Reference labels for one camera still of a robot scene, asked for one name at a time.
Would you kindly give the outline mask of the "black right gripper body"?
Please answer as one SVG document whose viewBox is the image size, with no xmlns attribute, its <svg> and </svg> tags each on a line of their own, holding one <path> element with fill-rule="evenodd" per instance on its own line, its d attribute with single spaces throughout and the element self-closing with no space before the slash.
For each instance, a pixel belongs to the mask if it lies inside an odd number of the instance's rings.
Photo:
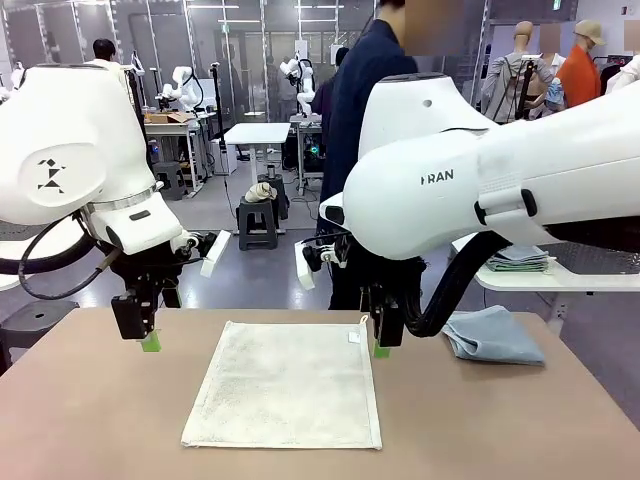
<svg viewBox="0 0 640 480">
<path fill-rule="evenodd" d="M 395 300 L 420 301 L 421 280 L 426 270 L 426 262 L 421 257 L 407 260 L 389 260 L 370 257 L 357 268 L 362 286 L 377 285 Z"/>
</svg>

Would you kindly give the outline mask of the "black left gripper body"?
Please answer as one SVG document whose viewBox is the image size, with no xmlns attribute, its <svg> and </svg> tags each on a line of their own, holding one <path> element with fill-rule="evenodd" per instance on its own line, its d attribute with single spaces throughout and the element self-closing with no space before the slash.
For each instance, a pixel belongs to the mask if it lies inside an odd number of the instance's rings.
<svg viewBox="0 0 640 480">
<path fill-rule="evenodd" d="M 182 261 L 171 249 L 150 249 L 134 255 L 121 254 L 110 269 L 123 279 L 127 290 L 136 289 L 158 297 L 164 284 L 179 286 Z"/>
</svg>

